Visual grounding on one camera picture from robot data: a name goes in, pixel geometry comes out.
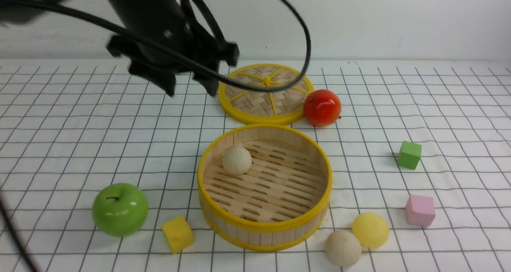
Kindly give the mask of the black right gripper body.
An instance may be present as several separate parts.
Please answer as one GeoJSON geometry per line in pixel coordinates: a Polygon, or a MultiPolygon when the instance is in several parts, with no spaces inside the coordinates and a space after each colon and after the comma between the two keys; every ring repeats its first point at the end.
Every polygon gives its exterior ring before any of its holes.
{"type": "Polygon", "coordinates": [[[225,39],[203,0],[108,0],[125,28],[217,70],[238,62],[236,43],[225,39]]]}

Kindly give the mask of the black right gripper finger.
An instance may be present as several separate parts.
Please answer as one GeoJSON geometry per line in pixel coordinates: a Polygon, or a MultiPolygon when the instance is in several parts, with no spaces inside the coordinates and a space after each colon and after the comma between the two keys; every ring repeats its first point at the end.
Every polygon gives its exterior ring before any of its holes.
{"type": "Polygon", "coordinates": [[[193,80],[197,81],[206,90],[207,94],[211,97],[215,97],[218,93],[219,81],[215,77],[207,77],[193,69],[194,76],[193,80]]]}
{"type": "Polygon", "coordinates": [[[156,68],[139,62],[131,62],[129,73],[157,85],[169,97],[175,93],[176,77],[168,69],[156,68]]]}

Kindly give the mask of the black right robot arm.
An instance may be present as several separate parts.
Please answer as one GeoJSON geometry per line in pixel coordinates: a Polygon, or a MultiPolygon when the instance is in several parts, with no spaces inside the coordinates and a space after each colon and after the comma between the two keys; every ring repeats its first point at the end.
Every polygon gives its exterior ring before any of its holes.
{"type": "MultiPolygon", "coordinates": [[[[125,28],[218,72],[220,62],[235,65],[237,44],[225,40],[203,0],[108,0],[125,28]]],[[[130,59],[129,73],[150,81],[172,97],[176,75],[191,72],[153,48],[113,35],[107,51],[130,59]]]]}

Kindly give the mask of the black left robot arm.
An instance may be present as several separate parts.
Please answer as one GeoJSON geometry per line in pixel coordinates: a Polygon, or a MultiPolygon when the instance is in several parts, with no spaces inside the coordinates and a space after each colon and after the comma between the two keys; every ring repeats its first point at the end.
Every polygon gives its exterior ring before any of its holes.
{"type": "Polygon", "coordinates": [[[18,230],[15,228],[14,223],[10,219],[2,192],[0,192],[0,213],[5,223],[6,229],[9,232],[11,239],[14,243],[14,246],[16,247],[18,253],[20,254],[20,258],[24,260],[24,263],[26,264],[30,272],[39,272],[40,268],[38,267],[37,263],[33,261],[32,257],[29,255],[26,246],[22,243],[22,238],[20,238],[20,236],[18,235],[18,230]]]}

